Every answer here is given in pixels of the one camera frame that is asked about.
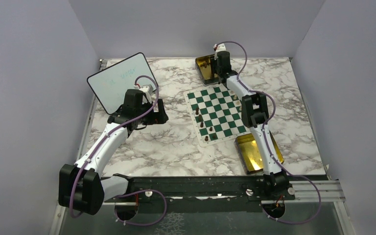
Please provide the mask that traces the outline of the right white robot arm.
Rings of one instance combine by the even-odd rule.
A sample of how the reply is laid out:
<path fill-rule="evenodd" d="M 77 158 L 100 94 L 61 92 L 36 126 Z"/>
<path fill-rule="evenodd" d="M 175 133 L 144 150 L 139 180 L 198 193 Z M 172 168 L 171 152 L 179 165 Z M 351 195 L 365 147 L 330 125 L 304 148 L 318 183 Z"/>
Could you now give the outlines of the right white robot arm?
<path fill-rule="evenodd" d="M 282 169 L 270 136 L 268 121 L 267 94 L 258 92 L 246 85 L 239 73 L 231 66 L 230 53 L 226 50 L 214 54 L 211 70 L 219 83 L 233 91 L 241 101 L 241 120 L 253 135 L 263 163 L 263 194 L 275 199 L 287 192 L 290 186 L 287 173 Z"/>

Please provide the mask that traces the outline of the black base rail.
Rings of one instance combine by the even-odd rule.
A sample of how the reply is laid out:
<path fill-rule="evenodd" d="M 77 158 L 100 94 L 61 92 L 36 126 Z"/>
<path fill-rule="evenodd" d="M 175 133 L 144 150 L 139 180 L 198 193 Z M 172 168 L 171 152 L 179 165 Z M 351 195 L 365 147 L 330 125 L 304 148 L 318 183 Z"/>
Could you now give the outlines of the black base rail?
<path fill-rule="evenodd" d="M 265 192 L 262 176 L 131 177 L 127 192 L 137 196 L 113 198 L 106 204 L 137 206 L 140 213 L 167 212 L 261 212 L 261 203 L 294 200 L 286 186 L 282 191 Z"/>

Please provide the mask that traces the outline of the white chess pieces group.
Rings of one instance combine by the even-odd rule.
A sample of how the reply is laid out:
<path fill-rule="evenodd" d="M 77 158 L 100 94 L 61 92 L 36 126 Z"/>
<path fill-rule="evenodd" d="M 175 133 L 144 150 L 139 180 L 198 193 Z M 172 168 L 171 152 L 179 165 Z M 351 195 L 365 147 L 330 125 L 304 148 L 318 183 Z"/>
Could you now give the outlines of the white chess pieces group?
<path fill-rule="evenodd" d="M 228 90 L 229 98 L 227 105 L 230 109 L 236 109 L 238 113 L 242 111 L 241 100 L 240 98 L 231 90 Z"/>

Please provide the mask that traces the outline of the small whiteboard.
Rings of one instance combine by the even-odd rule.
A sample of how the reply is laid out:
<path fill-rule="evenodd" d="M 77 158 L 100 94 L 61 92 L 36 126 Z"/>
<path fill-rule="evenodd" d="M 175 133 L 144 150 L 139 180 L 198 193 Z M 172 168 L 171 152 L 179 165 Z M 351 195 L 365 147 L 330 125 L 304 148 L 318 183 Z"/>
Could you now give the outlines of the small whiteboard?
<path fill-rule="evenodd" d="M 141 75 L 152 80 L 140 78 L 139 85 L 155 86 L 156 78 L 145 55 L 139 52 L 89 76 L 87 83 L 105 112 L 111 115 L 123 104 L 126 91 L 134 88 L 136 78 Z"/>

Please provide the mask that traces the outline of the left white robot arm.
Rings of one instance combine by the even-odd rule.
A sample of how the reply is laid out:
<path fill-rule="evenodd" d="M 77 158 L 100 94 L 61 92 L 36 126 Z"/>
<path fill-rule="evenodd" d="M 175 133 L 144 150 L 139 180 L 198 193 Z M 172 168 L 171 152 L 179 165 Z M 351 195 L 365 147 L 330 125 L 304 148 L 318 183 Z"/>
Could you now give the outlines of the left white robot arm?
<path fill-rule="evenodd" d="M 119 197 L 128 201 L 134 196 L 130 179 L 116 174 L 101 178 L 105 166 L 140 124 L 155 125 L 168 121 L 163 100 L 148 98 L 151 92 L 129 89 L 124 103 L 108 118 L 108 123 L 90 150 L 74 164 L 65 164 L 59 171 L 59 205 L 69 209 L 70 216 L 77 218 L 86 213 L 96 214 L 103 202 Z"/>

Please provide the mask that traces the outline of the green white chess board mat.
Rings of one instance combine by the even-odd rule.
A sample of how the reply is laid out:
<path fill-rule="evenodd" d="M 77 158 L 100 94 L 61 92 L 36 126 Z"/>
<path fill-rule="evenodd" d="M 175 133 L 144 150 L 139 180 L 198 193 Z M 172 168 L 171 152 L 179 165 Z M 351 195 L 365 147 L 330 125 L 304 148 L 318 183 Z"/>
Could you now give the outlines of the green white chess board mat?
<path fill-rule="evenodd" d="M 197 136 L 201 147 L 208 147 L 213 144 L 234 140 L 240 135 L 249 134 L 249 128 L 243 125 L 241 112 L 230 109 L 227 105 L 229 98 L 228 89 L 223 85 L 210 85 L 184 92 L 188 113 L 191 117 L 194 133 Z M 202 115 L 204 128 L 200 127 L 195 109 L 199 108 L 199 115 Z"/>

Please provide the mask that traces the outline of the tin with dark pieces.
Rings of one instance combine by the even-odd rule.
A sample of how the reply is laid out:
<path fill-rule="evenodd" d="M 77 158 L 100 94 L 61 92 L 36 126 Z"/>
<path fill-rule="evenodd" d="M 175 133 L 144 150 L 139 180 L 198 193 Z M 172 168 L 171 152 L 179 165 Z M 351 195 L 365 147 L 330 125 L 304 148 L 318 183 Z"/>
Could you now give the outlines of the tin with dark pieces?
<path fill-rule="evenodd" d="M 212 74 L 210 56 L 195 59 L 195 67 L 204 86 L 219 84 L 217 76 Z"/>

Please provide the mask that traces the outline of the empty gold tin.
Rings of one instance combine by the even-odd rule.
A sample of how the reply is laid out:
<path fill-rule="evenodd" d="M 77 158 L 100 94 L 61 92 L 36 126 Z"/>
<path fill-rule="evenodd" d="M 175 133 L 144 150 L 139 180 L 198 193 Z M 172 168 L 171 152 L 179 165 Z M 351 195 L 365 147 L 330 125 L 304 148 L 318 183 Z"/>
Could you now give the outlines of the empty gold tin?
<path fill-rule="evenodd" d="M 236 137 L 234 145 L 246 175 L 263 172 L 261 155 L 252 134 Z"/>

